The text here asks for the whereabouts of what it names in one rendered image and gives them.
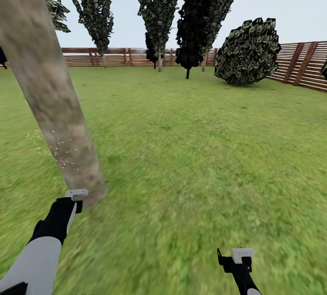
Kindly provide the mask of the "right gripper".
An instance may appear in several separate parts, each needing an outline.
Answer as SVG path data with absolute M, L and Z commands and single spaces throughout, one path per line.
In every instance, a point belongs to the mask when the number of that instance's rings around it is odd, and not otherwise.
M 232 273 L 234 279 L 238 276 L 238 274 L 245 273 L 248 274 L 252 272 L 251 270 L 251 259 L 248 256 L 241 257 L 242 264 L 236 264 L 232 257 L 225 257 L 219 254 L 218 261 L 220 265 L 223 265 L 223 269 L 225 273 Z

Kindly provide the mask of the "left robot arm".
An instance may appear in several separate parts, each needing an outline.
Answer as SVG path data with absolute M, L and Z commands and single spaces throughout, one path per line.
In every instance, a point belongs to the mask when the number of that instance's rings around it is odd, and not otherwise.
M 88 190 L 67 190 L 57 198 L 45 220 L 35 226 L 29 243 L 0 280 L 0 295 L 51 295 L 59 254 L 75 214 L 81 213 Z

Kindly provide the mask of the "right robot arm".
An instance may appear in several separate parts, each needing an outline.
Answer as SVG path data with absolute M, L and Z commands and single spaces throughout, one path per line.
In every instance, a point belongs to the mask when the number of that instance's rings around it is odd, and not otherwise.
M 218 261 L 223 265 L 225 273 L 232 273 L 238 285 L 240 295 L 262 295 L 258 291 L 251 276 L 251 256 L 255 255 L 255 251 L 251 247 L 232 248 L 232 257 L 225 257 L 219 254 Z

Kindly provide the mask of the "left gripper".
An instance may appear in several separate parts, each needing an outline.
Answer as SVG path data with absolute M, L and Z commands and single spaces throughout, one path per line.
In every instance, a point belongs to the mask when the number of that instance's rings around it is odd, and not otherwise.
M 82 212 L 82 208 L 83 208 L 83 202 L 82 202 L 82 201 L 77 201 L 77 210 L 76 210 L 76 214 L 77 214 L 77 213 L 81 213 L 81 212 Z

